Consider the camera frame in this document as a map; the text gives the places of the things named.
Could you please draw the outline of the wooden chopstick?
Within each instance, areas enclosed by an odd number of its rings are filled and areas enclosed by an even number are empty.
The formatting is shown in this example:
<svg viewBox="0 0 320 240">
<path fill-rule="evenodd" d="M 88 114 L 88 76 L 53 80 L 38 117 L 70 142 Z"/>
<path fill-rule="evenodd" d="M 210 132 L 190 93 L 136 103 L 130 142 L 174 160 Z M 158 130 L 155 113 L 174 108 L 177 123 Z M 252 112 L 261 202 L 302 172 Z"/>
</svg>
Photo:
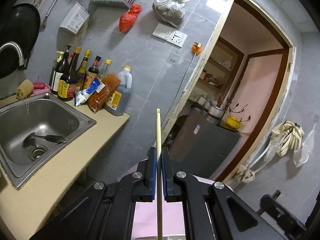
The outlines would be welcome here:
<svg viewBox="0 0 320 240">
<path fill-rule="evenodd" d="M 156 109 L 156 160 L 157 160 L 157 237 L 163 239 L 163 220 L 162 220 L 162 172 L 161 172 L 161 110 Z"/>
</svg>

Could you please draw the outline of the grey refrigerator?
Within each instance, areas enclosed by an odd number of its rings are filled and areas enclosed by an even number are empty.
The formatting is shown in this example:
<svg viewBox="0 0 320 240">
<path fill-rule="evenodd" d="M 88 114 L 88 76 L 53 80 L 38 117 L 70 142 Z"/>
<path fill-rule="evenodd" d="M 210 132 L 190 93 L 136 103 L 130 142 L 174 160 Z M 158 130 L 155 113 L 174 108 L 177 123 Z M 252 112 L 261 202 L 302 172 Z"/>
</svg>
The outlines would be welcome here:
<svg viewBox="0 0 320 240">
<path fill-rule="evenodd" d="M 207 112 L 193 108 L 169 148 L 180 170 L 209 178 L 240 139 L 240 134 Z"/>
</svg>

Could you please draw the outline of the clear hanging plastic bag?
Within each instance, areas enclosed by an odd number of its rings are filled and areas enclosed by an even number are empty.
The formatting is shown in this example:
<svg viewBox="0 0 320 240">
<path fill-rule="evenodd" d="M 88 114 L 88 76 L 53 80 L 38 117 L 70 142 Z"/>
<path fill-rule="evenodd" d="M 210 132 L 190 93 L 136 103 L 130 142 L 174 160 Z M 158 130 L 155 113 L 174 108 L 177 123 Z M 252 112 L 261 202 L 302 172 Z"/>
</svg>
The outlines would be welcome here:
<svg viewBox="0 0 320 240">
<path fill-rule="evenodd" d="M 306 136 L 306 139 L 303 141 L 301 148 L 295 150 L 293 153 L 293 163 L 295 167 L 300 167 L 305 164 L 313 152 L 316 124 L 317 122 L 313 124 L 312 130 Z"/>
</svg>

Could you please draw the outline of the yellow pot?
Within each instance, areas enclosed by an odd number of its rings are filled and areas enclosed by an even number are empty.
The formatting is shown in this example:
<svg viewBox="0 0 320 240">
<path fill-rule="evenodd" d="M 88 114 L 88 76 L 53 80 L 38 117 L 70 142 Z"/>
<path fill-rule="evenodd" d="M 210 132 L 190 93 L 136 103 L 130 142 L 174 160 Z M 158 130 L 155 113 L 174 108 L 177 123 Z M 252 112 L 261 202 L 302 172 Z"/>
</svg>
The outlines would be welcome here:
<svg viewBox="0 0 320 240">
<path fill-rule="evenodd" d="M 236 119 L 232 115 L 228 115 L 225 122 L 229 127 L 233 128 L 233 129 L 239 129 L 241 127 L 241 121 Z"/>
</svg>

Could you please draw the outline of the steel pot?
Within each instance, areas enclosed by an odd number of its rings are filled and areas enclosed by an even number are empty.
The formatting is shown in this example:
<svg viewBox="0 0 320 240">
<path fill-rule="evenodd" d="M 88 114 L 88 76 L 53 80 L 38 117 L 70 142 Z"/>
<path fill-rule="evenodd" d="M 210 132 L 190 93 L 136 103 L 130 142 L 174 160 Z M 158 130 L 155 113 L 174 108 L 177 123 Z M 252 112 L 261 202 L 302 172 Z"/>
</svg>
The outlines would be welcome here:
<svg viewBox="0 0 320 240">
<path fill-rule="evenodd" d="M 208 114 L 217 118 L 221 119 L 225 113 L 225 109 L 217 107 L 217 106 L 210 106 L 208 109 Z"/>
</svg>

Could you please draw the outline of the large oil jug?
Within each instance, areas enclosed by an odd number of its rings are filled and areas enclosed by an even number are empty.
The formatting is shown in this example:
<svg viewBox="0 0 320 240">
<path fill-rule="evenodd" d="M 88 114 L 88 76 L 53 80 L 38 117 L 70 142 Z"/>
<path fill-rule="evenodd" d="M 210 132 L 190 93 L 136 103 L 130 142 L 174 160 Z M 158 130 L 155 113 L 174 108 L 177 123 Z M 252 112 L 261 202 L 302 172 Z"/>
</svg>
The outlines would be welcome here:
<svg viewBox="0 0 320 240">
<path fill-rule="evenodd" d="M 123 70 L 117 73 L 117 78 L 120 80 L 120 85 L 104 104 L 104 109 L 114 116 L 121 116 L 132 94 L 131 67 L 125 65 Z"/>
</svg>

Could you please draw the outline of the blue white packet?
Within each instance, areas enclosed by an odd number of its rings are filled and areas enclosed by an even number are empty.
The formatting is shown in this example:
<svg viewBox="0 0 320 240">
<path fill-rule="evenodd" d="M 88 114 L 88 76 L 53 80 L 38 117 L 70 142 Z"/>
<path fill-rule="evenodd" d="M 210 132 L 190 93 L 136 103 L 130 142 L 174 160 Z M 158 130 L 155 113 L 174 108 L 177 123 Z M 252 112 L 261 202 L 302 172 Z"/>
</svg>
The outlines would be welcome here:
<svg viewBox="0 0 320 240">
<path fill-rule="evenodd" d="M 76 93 L 74 96 L 74 106 L 84 104 L 94 92 L 99 93 L 104 87 L 105 85 L 95 77 L 88 88 Z"/>
</svg>

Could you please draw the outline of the loofah sponge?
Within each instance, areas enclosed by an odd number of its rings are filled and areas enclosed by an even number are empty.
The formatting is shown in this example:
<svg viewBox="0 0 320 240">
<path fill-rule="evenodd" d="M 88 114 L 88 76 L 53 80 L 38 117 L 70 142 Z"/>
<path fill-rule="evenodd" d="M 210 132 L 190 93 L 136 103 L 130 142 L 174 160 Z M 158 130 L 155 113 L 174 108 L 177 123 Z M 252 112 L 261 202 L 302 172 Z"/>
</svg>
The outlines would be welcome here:
<svg viewBox="0 0 320 240">
<path fill-rule="evenodd" d="M 16 89 L 16 99 L 26 99 L 34 90 L 34 85 L 30 80 L 25 79 Z"/>
</svg>

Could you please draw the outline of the dark vinegar bottle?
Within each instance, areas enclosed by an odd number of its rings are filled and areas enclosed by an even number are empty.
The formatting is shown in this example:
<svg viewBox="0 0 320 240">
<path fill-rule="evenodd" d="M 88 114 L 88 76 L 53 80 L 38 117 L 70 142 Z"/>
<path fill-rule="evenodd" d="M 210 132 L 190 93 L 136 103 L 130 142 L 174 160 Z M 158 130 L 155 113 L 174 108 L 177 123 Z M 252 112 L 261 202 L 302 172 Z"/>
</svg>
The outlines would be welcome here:
<svg viewBox="0 0 320 240">
<path fill-rule="evenodd" d="M 50 86 L 51 86 L 51 92 L 55 95 L 58 93 L 60 78 L 66 72 L 66 69 L 69 67 L 68 58 L 69 58 L 69 49 L 71 47 L 72 46 L 67 45 L 67 49 L 62 55 L 62 59 L 59 62 L 57 62 L 57 64 L 54 67 L 53 78 Z"/>
</svg>

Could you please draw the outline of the clear bag of dried goods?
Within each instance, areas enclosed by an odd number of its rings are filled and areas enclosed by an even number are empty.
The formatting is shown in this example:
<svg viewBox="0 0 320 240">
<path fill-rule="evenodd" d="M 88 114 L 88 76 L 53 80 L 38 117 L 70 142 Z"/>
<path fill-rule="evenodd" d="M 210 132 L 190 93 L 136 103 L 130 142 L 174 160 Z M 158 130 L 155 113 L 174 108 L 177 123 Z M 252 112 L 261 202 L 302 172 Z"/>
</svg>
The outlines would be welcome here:
<svg viewBox="0 0 320 240">
<path fill-rule="evenodd" d="M 185 3 L 191 0 L 153 0 L 152 9 L 158 20 L 179 28 L 185 15 Z"/>
</svg>

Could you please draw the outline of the black wok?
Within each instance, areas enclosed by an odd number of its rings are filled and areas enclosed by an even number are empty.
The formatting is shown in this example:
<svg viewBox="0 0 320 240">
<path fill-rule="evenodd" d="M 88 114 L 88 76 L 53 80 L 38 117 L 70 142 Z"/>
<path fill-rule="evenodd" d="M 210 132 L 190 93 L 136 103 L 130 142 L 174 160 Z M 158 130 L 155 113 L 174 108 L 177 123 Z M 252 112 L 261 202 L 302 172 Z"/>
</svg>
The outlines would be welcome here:
<svg viewBox="0 0 320 240">
<path fill-rule="evenodd" d="M 40 31 L 40 14 L 35 6 L 21 3 L 12 7 L 1 23 L 1 78 L 27 69 Z"/>
</svg>

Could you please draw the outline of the orange wall hook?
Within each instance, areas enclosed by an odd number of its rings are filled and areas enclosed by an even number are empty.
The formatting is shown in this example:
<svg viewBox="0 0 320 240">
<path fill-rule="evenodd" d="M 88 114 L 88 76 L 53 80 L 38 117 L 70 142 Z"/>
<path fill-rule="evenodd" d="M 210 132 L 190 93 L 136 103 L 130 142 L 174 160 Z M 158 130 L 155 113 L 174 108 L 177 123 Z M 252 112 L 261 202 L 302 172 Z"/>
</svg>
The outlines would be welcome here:
<svg viewBox="0 0 320 240">
<path fill-rule="evenodd" d="M 199 55 L 202 52 L 202 44 L 200 42 L 194 42 L 191 48 L 191 52 L 194 55 Z"/>
</svg>

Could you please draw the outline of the white wall socket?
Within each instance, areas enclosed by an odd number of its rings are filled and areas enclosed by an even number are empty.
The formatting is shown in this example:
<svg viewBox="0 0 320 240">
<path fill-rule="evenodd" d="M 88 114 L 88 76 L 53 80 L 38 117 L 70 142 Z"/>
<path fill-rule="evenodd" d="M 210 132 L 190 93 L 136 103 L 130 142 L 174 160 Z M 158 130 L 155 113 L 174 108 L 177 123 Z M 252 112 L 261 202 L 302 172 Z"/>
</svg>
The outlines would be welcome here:
<svg viewBox="0 0 320 240">
<path fill-rule="evenodd" d="M 152 33 L 153 36 L 160 38 L 178 47 L 182 47 L 188 35 L 159 23 Z"/>
</svg>

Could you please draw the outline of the white wall box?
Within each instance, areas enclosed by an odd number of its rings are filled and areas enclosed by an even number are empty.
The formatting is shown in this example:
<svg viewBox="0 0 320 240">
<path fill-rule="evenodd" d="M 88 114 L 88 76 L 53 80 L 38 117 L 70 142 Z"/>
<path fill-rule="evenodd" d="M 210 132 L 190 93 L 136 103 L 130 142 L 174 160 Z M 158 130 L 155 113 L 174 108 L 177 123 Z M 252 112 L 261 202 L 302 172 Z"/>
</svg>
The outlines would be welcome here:
<svg viewBox="0 0 320 240">
<path fill-rule="evenodd" d="M 89 16 L 90 14 L 76 2 L 63 19 L 60 28 L 73 34 L 77 34 L 82 25 L 88 20 Z"/>
</svg>

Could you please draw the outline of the grey wall shelf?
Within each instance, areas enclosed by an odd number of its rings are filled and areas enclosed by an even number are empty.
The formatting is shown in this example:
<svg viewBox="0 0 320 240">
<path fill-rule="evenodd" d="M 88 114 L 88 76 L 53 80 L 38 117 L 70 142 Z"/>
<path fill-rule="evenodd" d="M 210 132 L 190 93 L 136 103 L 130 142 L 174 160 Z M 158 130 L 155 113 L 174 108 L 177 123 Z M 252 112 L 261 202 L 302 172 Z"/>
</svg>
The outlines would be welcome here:
<svg viewBox="0 0 320 240">
<path fill-rule="evenodd" d="M 103 7 L 117 7 L 130 9 L 136 0 L 91 0 L 91 3 Z"/>
</svg>

